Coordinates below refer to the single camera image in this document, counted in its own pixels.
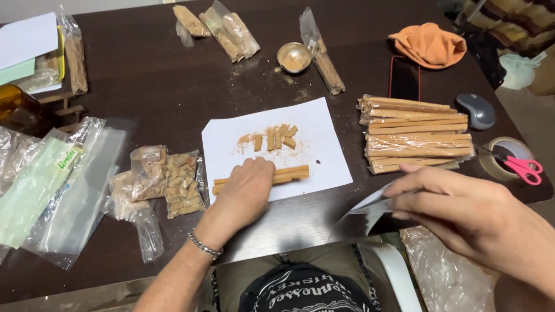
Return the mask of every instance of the scissors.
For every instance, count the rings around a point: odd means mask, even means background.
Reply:
[[[518,159],[513,156],[503,157],[499,154],[495,154],[489,149],[479,147],[476,144],[474,144],[474,147],[502,161],[507,167],[513,169],[514,173],[523,179],[524,182],[530,185],[538,185],[542,182],[542,178],[539,177],[539,173],[543,172],[543,167],[539,164],[539,162],[530,159]],[[535,166],[534,169],[530,168],[530,164]]]

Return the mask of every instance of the scissor blade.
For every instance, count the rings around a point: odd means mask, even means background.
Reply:
[[[490,151],[489,149],[485,149],[485,148],[483,148],[483,147],[477,146],[477,145],[474,144],[474,143],[472,143],[472,145],[474,145],[475,148],[477,148],[477,149],[479,149],[479,150],[481,150],[481,151],[483,151],[483,152],[486,152],[486,153],[488,153],[489,155],[491,155],[491,156],[493,156],[493,157],[495,157],[495,158],[501,160],[502,162],[506,162],[506,161],[507,161],[507,159],[506,159],[505,157],[503,157],[503,156],[501,156],[501,155],[499,155],[499,154],[495,154],[494,152]]]

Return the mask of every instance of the silver bracelet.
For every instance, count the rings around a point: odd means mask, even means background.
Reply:
[[[218,251],[212,250],[210,248],[208,248],[205,244],[203,244],[200,240],[198,240],[195,235],[193,234],[193,231],[195,229],[192,229],[191,231],[189,231],[189,239],[193,242],[193,244],[195,244],[198,248],[200,248],[200,250],[204,251],[205,253],[209,254],[212,256],[212,260],[216,260],[219,256],[221,256],[222,253],[224,253],[224,249],[220,249]]]

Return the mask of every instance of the dark wooden table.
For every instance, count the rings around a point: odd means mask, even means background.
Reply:
[[[211,2],[200,0],[186,5],[199,14]],[[387,94],[393,55],[386,42],[388,34],[425,22],[450,29],[433,1],[226,0],[224,4],[239,14],[259,42],[261,51],[252,59],[232,64],[214,38],[184,48],[175,34],[172,5],[75,16],[83,32],[90,92],[73,104],[83,105],[89,115],[101,118],[139,117],[134,144],[166,144],[173,152],[187,152],[202,149],[200,132],[209,119],[236,117],[325,96],[354,182],[272,202],[270,210],[310,205],[333,209],[338,217],[401,175],[373,177],[366,169],[364,128],[357,123],[356,99],[364,93]],[[330,96],[314,66],[292,77],[292,82],[284,73],[273,72],[279,47],[301,41],[299,15],[306,6],[314,12],[346,93]],[[453,104],[459,94],[475,93],[494,105],[497,123],[489,130],[471,132],[475,143],[500,136],[523,141],[470,55],[449,69],[423,71],[421,80],[422,100],[426,102]],[[476,159],[462,163],[458,172],[492,179]],[[528,204],[553,196],[551,182],[544,174],[542,179],[537,187],[520,181],[504,185]],[[168,220],[163,199],[157,202],[156,212],[165,253],[153,263],[143,264],[131,223],[105,217],[70,271],[25,250],[12,250],[0,266],[0,304],[156,275],[201,216],[196,213]],[[373,232],[400,226],[382,218]],[[243,250],[257,248],[236,241],[230,245]],[[295,248],[307,246],[298,244]]]

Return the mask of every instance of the metal bowl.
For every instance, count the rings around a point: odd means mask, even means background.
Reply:
[[[277,62],[286,72],[292,74],[304,71],[311,61],[312,54],[302,43],[286,43],[277,52]]]

